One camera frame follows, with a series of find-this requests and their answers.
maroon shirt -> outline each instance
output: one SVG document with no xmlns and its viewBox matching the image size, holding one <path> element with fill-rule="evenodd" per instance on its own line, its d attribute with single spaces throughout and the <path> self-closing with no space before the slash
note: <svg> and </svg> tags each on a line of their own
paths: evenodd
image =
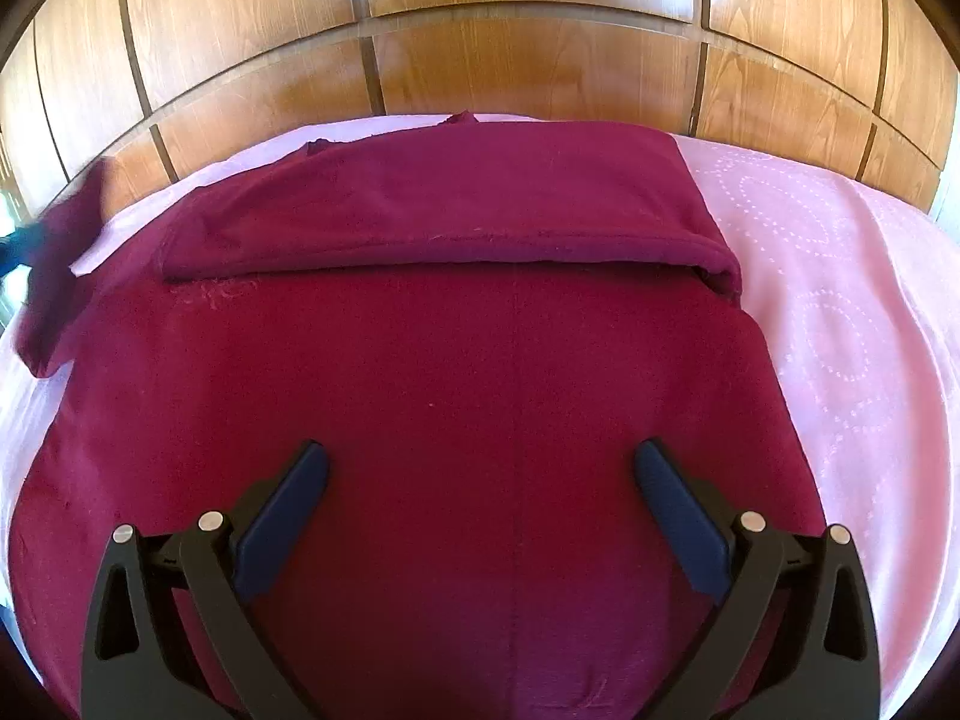
<svg viewBox="0 0 960 720">
<path fill-rule="evenodd" d="M 710 607 L 632 481 L 647 437 L 776 527 L 824 528 L 664 133 L 464 118 L 314 143 L 194 191 L 80 282 L 73 322 L 35 325 L 56 339 L 35 367 L 76 362 L 11 537 L 66 707 L 112 529 L 229 508 L 305 437 L 328 492 L 253 614 L 334 720 L 632 717 Z"/>
</svg>

dotted pattern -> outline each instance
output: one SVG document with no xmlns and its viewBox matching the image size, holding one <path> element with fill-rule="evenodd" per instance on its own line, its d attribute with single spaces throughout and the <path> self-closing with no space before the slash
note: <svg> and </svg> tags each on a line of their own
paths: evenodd
<svg viewBox="0 0 960 720">
<path fill-rule="evenodd" d="M 741 262 L 827 521 L 853 533 L 889 716 L 960 617 L 960 250 L 828 170 L 677 141 Z"/>
<path fill-rule="evenodd" d="M 210 278 L 197 281 L 173 282 L 167 290 L 178 308 L 196 307 L 218 311 L 234 298 L 247 295 L 259 288 L 260 278 Z"/>
</svg>

blue gripper pad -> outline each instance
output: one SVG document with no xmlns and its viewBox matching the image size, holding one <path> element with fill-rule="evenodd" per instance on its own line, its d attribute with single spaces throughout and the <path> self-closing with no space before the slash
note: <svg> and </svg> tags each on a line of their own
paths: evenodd
<svg viewBox="0 0 960 720">
<path fill-rule="evenodd" d="M 690 586 L 720 603 L 731 585 L 728 541 L 654 440 L 637 447 L 634 477 Z"/>
<path fill-rule="evenodd" d="M 233 589 L 244 604 L 270 589 L 326 489 L 330 463 L 311 442 L 247 528 L 234 554 Z"/>
<path fill-rule="evenodd" d="M 18 227 L 8 236 L 0 238 L 0 278 L 37 255 L 44 237 L 43 224 L 34 223 Z"/>
</svg>

pink bed cover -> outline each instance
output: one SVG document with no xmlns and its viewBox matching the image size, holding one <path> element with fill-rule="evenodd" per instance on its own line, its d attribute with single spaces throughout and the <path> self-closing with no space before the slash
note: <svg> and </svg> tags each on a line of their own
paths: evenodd
<svg viewBox="0 0 960 720">
<path fill-rule="evenodd" d="M 318 138 L 352 141 L 443 116 L 319 124 L 205 167 L 117 215 L 75 264 L 96 268 L 195 187 Z M 520 119 L 477 117 L 482 121 Z M 880 636 L 883 716 L 920 683 L 960 618 L 960 248 L 919 211 L 819 167 L 677 138 L 743 266 L 827 521 L 856 539 Z M 13 507 L 70 367 L 37 381 L 0 338 L 0 603 L 11 605 Z"/>
</svg>

wooden headboard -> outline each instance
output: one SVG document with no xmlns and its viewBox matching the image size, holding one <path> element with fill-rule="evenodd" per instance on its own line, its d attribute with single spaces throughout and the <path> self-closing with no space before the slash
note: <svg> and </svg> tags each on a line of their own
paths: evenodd
<svg viewBox="0 0 960 720">
<path fill-rule="evenodd" d="M 45 0 L 0 71 L 36 212 L 100 153 L 113 209 L 312 122 L 620 119 L 928 210 L 957 70 L 914 0 Z"/>
</svg>

